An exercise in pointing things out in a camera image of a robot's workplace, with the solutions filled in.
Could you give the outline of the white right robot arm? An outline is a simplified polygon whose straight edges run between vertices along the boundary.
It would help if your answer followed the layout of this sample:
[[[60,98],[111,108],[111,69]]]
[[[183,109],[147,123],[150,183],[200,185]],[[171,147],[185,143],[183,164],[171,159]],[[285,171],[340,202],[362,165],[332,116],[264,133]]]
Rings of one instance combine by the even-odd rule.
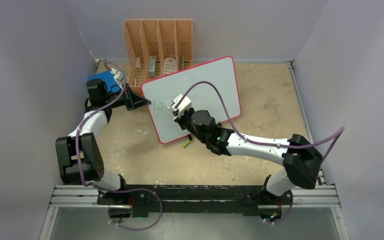
[[[266,178],[260,191],[264,202],[272,204],[294,187],[307,190],[316,187],[323,156],[314,147],[303,148],[308,141],[302,135],[274,139],[272,146],[257,145],[259,137],[240,137],[217,123],[207,110],[190,108],[183,114],[174,111],[173,115],[182,130],[187,130],[213,154],[254,157],[282,166],[281,171]]]

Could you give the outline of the green marker cap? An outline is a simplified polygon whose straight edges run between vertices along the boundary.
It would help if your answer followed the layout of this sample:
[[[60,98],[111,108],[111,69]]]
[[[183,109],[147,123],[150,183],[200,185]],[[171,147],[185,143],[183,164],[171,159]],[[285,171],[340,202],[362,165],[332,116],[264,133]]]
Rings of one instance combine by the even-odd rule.
[[[191,141],[187,141],[182,147],[186,148],[190,143],[191,143]]]

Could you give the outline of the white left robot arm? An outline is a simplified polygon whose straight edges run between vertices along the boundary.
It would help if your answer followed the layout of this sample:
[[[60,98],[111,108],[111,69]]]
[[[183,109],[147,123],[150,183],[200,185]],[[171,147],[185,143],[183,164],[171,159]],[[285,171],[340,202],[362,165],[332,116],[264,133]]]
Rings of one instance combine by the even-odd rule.
[[[112,92],[103,80],[96,78],[88,81],[86,87],[89,97],[82,121],[68,136],[55,141],[60,178],[65,185],[92,186],[110,192],[110,199],[122,205],[129,199],[126,181],[105,169],[96,137],[110,122],[114,108],[133,111],[150,105],[151,101],[135,93],[127,83]]]

